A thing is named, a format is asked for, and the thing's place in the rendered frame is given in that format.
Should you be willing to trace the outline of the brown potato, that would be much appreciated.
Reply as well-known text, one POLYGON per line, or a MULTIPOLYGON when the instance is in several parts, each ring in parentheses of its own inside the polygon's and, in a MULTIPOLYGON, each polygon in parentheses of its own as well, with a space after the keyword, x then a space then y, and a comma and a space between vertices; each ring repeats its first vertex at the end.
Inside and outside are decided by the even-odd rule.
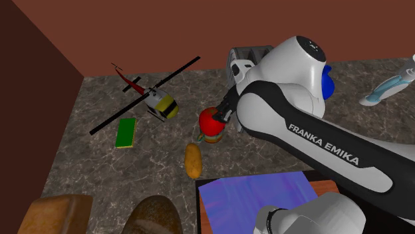
POLYGON ((202 173, 202 154, 198 145, 190 143, 186 146, 184 165, 190 178, 200 177, 202 173))

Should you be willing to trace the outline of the blue round object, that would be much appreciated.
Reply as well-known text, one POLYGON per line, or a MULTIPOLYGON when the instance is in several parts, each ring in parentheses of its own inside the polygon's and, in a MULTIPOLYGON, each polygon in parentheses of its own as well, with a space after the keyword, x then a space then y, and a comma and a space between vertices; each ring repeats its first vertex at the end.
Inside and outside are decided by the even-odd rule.
POLYGON ((329 65, 325 65, 323 68, 321 87, 324 100, 330 98, 333 95, 333 92, 335 91, 335 84, 332 78, 329 76, 331 70, 332 67, 329 65))

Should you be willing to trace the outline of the striped orange green cup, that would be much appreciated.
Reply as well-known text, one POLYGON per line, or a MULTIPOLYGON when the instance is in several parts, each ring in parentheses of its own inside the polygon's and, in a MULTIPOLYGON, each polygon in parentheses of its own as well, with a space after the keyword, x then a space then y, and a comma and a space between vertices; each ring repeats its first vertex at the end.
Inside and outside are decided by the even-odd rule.
POLYGON ((214 143, 219 142, 222 139, 223 133, 224 131, 222 130, 220 133, 218 133, 215 136, 208 136, 204 134, 203 132, 201 132, 199 136, 197 137, 197 141, 198 142, 205 141, 207 143, 214 144, 214 143))

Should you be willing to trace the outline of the dark brown round bread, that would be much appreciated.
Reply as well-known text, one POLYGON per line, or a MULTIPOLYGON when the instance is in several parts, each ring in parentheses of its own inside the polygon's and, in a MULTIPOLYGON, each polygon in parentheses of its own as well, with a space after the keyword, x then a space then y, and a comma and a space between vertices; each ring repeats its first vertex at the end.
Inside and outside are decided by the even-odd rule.
POLYGON ((135 207, 121 234, 183 234, 183 229, 172 201, 163 195, 151 195, 135 207))

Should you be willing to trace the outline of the red tomato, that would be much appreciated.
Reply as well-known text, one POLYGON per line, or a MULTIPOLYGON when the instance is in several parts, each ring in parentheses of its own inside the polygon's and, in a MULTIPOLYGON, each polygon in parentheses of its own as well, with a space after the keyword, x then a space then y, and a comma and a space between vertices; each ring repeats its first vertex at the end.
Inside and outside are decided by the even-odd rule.
POLYGON ((225 128, 225 123, 213 119, 213 115, 217 112, 215 107, 209 107, 200 113, 199 126, 204 135, 216 136, 225 128))

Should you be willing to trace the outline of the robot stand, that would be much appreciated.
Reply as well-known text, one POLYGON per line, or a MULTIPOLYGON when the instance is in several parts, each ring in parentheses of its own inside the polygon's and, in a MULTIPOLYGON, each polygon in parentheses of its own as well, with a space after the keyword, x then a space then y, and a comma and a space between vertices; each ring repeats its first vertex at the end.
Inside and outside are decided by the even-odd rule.
POLYGON ((315 170, 197 180, 197 234, 250 234, 263 206, 291 209, 326 192, 337 192, 356 202, 366 216, 362 234, 415 234, 415 226, 358 198, 315 170))

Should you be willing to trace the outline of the light brown bread loaf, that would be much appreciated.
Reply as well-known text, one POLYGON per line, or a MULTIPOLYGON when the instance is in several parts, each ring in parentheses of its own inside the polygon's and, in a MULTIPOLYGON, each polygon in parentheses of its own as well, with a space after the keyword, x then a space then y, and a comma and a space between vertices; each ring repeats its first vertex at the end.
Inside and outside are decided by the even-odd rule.
POLYGON ((66 194, 32 202, 17 234, 86 234, 93 198, 66 194))

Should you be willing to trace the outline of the green yellow sponge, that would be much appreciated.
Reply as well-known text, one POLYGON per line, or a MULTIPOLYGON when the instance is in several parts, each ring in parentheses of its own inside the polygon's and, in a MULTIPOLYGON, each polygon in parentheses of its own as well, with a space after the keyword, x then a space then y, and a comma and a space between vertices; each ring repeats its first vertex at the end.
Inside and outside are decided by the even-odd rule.
POLYGON ((116 148, 132 148, 134 145, 136 131, 136 119, 124 118, 121 119, 118 126, 116 137, 116 148))

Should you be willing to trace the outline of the white and teal bottle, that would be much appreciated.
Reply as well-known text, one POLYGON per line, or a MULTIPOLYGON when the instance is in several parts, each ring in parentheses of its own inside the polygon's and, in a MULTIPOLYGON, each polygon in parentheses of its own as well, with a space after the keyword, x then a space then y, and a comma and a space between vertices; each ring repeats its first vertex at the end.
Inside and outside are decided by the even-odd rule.
POLYGON ((380 101, 404 90, 415 80, 415 54, 413 54, 397 72, 379 84, 368 96, 361 98, 359 103, 363 106, 375 106, 380 101))

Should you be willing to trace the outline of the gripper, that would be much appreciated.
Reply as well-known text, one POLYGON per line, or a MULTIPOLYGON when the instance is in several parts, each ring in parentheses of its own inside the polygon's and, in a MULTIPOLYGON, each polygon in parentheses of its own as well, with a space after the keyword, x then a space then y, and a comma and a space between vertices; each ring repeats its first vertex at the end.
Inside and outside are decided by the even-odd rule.
POLYGON ((224 96, 222 103, 215 107, 214 116, 219 116, 219 121, 227 124, 231 119, 232 112, 236 111, 238 101, 237 87, 232 86, 224 96))

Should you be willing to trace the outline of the toy helicopter with black rotor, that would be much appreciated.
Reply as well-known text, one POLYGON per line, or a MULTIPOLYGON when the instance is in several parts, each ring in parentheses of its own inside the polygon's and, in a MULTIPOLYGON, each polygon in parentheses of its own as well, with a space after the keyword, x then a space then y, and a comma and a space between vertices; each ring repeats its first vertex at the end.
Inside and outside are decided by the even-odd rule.
POLYGON ((171 119, 179 111, 179 106, 177 102, 174 100, 172 96, 170 96, 167 92, 160 89, 161 85, 165 84, 167 81, 170 81, 174 78, 177 74, 180 74, 183 70, 194 64, 196 61, 200 60, 199 56, 193 58, 190 62, 186 63, 184 66, 167 76, 166 78, 162 79, 160 82, 155 84, 153 87, 150 88, 143 88, 137 85, 137 82, 141 79, 139 76, 134 80, 128 80, 123 74, 119 72, 122 70, 119 66, 114 64, 115 71, 120 75, 120 77, 128 84, 122 91, 126 92, 129 89, 133 88, 137 91, 141 97, 124 107, 123 109, 119 110, 117 113, 112 115, 110 118, 105 120, 103 123, 99 124, 97 127, 93 128, 89 134, 93 135, 97 133, 99 130, 103 129, 105 126, 113 122, 115 119, 135 107, 141 101, 144 101, 150 110, 153 116, 157 117, 159 120, 164 121, 164 119, 171 119))

